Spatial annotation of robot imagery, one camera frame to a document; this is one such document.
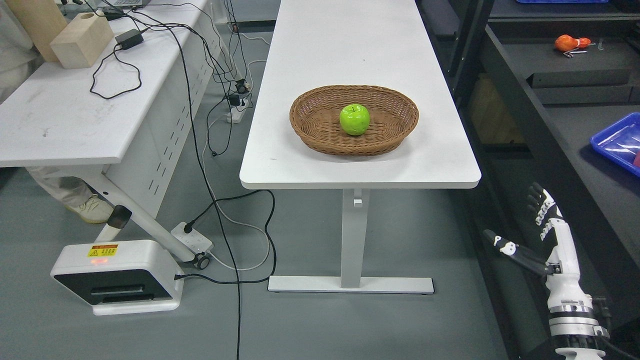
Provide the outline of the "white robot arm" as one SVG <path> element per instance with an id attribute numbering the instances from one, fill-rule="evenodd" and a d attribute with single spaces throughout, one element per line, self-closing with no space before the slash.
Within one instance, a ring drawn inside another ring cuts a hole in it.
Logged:
<path id="1" fill-rule="evenodd" d="M 594 310 L 585 305 L 550 308 L 548 320 L 555 352 L 567 360 L 603 360 L 610 333 L 599 323 Z"/>

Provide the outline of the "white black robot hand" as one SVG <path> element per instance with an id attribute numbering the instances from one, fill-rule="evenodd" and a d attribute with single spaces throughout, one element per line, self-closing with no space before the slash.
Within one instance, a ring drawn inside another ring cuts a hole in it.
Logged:
<path id="1" fill-rule="evenodd" d="M 592 318 L 594 306 L 579 284 L 581 270 L 569 223 L 553 196 L 537 182 L 529 187 L 526 200 L 539 227 L 544 255 L 489 229 L 482 231 L 483 237 L 512 262 L 544 278 L 550 313 L 580 313 Z"/>

